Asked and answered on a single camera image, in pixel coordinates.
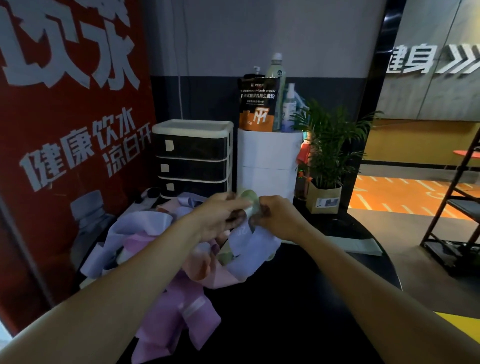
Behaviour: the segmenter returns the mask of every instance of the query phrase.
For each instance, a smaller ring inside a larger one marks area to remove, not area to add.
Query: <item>black metal rack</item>
[[[468,170],[467,164],[470,162],[473,152],[480,152],[480,129],[473,138],[472,144],[468,148],[462,164],[458,167],[457,173],[420,244],[449,274],[480,274],[480,245],[476,244],[480,236],[480,199],[467,194],[456,186],[463,172]],[[433,234],[433,229],[447,204],[479,224],[468,242],[446,241]]]

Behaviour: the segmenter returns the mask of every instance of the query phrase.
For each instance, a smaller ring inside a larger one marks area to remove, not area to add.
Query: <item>plant pot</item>
[[[336,214],[340,207],[342,187],[320,190],[310,182],[307,193],[307,209],[312,214]]]

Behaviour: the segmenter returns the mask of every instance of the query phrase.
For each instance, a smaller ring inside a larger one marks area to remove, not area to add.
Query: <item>hand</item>
[[[263,216],[254,218],[253,223],[259,225],[276,237],[295,242],[302,234],[307,220],[292,205],[292,203],[281,196],[262,196],[259,198]]]
[[[246,218],[245,211],[252,203],[235,200],[235,194],[215,194],[185,216],[189,228],[196,229],[198,243],[215,239],[221,233],[239,226]]]

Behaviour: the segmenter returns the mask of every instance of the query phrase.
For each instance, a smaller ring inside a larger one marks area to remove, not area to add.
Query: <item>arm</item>
[[[305,249],[386,363],[480,363],[479,344],[331,244],[288,200],[260,203],[257,223]]]
[[[0,351],[0,364],[116,363],[190,250],[241,223],[250,205],[217,194],[132,259],[59,304]]]

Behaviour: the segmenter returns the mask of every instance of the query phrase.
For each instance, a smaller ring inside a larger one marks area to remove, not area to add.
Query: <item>orange packaging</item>
[[[256,77],[241,82],[240,128],[272,132],[280,77]]]

